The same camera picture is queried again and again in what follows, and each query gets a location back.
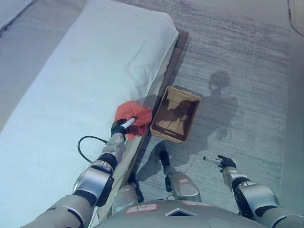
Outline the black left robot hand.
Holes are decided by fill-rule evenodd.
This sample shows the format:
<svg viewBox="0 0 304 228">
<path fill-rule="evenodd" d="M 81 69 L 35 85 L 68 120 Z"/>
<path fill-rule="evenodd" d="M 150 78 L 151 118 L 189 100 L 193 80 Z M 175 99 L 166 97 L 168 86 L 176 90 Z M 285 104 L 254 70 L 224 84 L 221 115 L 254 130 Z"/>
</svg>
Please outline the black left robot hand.
<svg viewBox="0 0 304 228">
<path fill-rule="evenodd" d="M 114 135 L 115 133 L 121 133 L 123 135 L 130 133 L 130 126 L 133 125 L 135 121 L 135 117 L 115 121 L 110 130 L 111 135 Z"/>
</svg>

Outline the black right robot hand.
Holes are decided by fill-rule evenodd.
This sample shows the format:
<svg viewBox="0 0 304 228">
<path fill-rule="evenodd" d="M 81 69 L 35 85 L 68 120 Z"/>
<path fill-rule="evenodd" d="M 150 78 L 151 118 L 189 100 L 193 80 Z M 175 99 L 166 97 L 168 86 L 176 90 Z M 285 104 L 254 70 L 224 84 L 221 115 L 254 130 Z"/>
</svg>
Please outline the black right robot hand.
<svg viewBox="0 0 304 228">
<path fill-rule="evenodd" d="M 221 171 L 223 171 L 226 167 L 233 167 L 233 168 L 237 167 L 236 163 L 231 158 L 222 155 L 218 155 L 217 158 L 204 156 L 203 160 L 217 165 L 218 167 L 221 168 Z"/>
</svg>

